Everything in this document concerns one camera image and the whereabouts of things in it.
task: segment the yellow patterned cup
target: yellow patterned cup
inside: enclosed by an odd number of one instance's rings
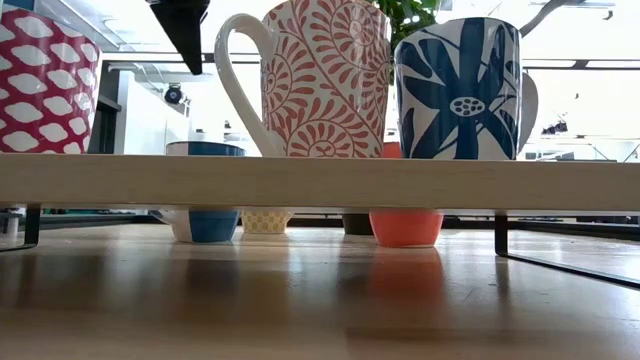
[[[292,216],[284,211],[243,211],[242,227],[247,234],[284,234]]]

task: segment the mug handle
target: mug handle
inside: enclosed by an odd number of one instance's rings
[[[218,32],[218,36],[216,37],[213,55],[220,82],[227,92],[227,95],[229,95],[231,103],[242,119],[244,126],[249,131],[249,135],[251,135],[251,138],[262,153],[262,156],[282,156],[269,140],[267,130],[262,125],[262,121],[260,121],[253,106],[249,103],[247,95],[242,90],[231,66],[228,42],[229,35],[233,31],[245,34],[253,40],[258,47],[262,61],[271,61],[273,58],[277,45],[277,37],[274,36],[273,30],[269,29],[253,16],[247,14],[233,15],[222,24],[220,32]]]
[[[149,210],[149,215],[153,216],[154,218],[162,221],[167,225],[172,225],[176,221],[176,218],[175,218],[176,213],[173,211]]]
[[[522,121],[518,153],[529,140],[538,117],[538,87],[529,74],[522,73]]]

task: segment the store shelf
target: store shelf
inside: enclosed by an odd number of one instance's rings
[[[580,214],[640,204],[639,164],[1,154],[0,169],[3,206]]]

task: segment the black metal shelf leg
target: black metal shelf leg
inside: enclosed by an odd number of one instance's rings
[[[24,227],[24,244],[12,248],[0,248],[0,252],[26,250],[38,246],[40,239],[40,205],[27,206]]]
[[[595,270],[579,268],[571,265],[558,264],[551,261],[540,260],[528,256],[509,253],[509,222],[506,215],[495,217],[495,251],[500,257],[518,260],[533,265],[543,266],[549,269],[559,270],[570,274],[585,276],[591,279],[605,281],[617,285],[623,285],[640,290],[640,279],[631,279],[624,276],[607,274]]]

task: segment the orange cup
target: orange cup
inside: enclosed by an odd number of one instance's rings
[[[402,158],[400,143],[385,143],[384,158]],[[372,211],[369,213],[378,245],[431,247],[436,243],[444,215],[431,211]]]

